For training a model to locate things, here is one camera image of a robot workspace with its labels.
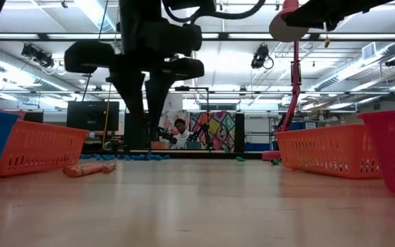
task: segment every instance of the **wooden floor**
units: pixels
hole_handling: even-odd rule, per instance
[[[395,247],[395,197],[263,161],[132,161],[0,179],[0,246]]]

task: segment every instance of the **ceiling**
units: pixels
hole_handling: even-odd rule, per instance
[[[218,0],[222,5],[222,11],[227,13],[244,12],[250,9],[256,0]],[[270,21],[278,13],[276,0],[267,0],[255,15],[238,21],[214,19],[202,17],[197,24],[203,32],[269,32]],[[92,20],[92,14],[81,5],[97,3],[104,6],[104,0],[75,0],[66,1],[68,8],[61,6],[60,0],[7,0],[3,12],[0,15],[0,33],[96,33],[99,28]],[[107,16],[111,23],[117,21],[118,1],[108,2]],[[188,16],[194,10],[181,10],[175,12],[178,16]],[[309,30],[309,32],[324,32],[324,30]],[[388,5],[379,6],[366,14],[355,14],[342,21],[336,33],[395,33],[395,1]],[[62,61],[63,54],[72,42],[44,42],[44,41],[0,41],[0,51],[23,62],[28,62],[21,55],[25,43],[31,43],[39,49],[53,54],[53,58]],[[260,44],[265,43],[272,52],[275,66],[272,70],[251,69],[250,63],[253,53]],[[361,49],[370,42],[333,42],[328,48],[324,48],[324,42],[301,42],[300,58],[303,90],[309,90],[318,83],[320,78],[332,74],[339,66],[346,64],[361,55]],[[196,58],[205,66],[205,76],[194,81],[179,82],[189,86],[207,86],[218,91],[239,90],[240,86],[246,86],[248,90],[266,91],[280,89],[290,91],[290,63],[293,60],[293,45],[291,43],[280,44],[276,41],[204,41],[201,50],[196,53]],[[80,74],[69,73],[64,67],[58,66],[53,69],[41,69],[34,62],[29,66],[43,70],[50,76],[68,85],[69,90],[74,88],[83,90],[86,86],[85,78]],[[355,85],[364,84],[375,80],[382,75],[395,72],[395,67],[381,69],[381,65],[375,63],[363,70],[352,74],[346,81],[340,82],[334,91],[349,91]],[[89,90],[95,86],[108,89],[105,79],[108,77],[107,69],[98,69],[91,78]],[[264,95],[261,99],[280,99],[284,95]],[[104,99],[107,95],[98,95]]]

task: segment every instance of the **ventilation duct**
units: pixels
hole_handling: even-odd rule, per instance
[[[351,76],[362,72],[368,65],[386,62],[395,56],[395,43],[382,45],[382,43],[371,43],[363,48],[363,54],[339,66],[329,75],[318,80],[308,91],[321,91],[326,87],[341,82]]]
[[[81,89],[79,89],[76,86],[73,86],[67,82],[59,80],[58,78],[55,78],[52,75],[47,75],[46,73],[43,73],[40,69],[37,69],[32,65],[29,64],[25,65],[25,62],[22,62],[0,51],[0,67],[4,67],[4,66],[7,67],[4,68],[6,71],[12,69],[18,73],[21,72],[22,70],[23,72],[22,75],[24,75],[23,77],[25,77],[25,79],[28,78],[36,78],[37,80],[40,79],[41,83],[39,83],[38,86],[42,86],[43,88],[55,89],[54,91],[81,91]],[[98,101],[99,98],[93,95],[87,95],[86,100]]]
[[[114,33],[116,23],[111,21],[110,15],[107,14],[104,19],[103,28],[101,28],[101,23],[103,22],[103,15],[105,8],[107,8],[104,1],[101,0],[74,0],[76,6],[85,13],[85,15],[94,23],[98,30],[101,32]]]

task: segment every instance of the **person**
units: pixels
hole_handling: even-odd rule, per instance
[[[187,126],[185,125],[185,121],[183,119],[177,119],[175,121],[175,127],[178,130],[179,134],[173,136],[176,140],[173,142],[171,149],[186,149],[186,142],[190,136],[190,132],[187,130]]]

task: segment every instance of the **orange basket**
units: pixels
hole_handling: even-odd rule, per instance
[[[18,120],[0,160],[0,177],[76,165],[87,130]]]
[[[382,178],[363,124],[275,135],[286,168],[343,178]]]

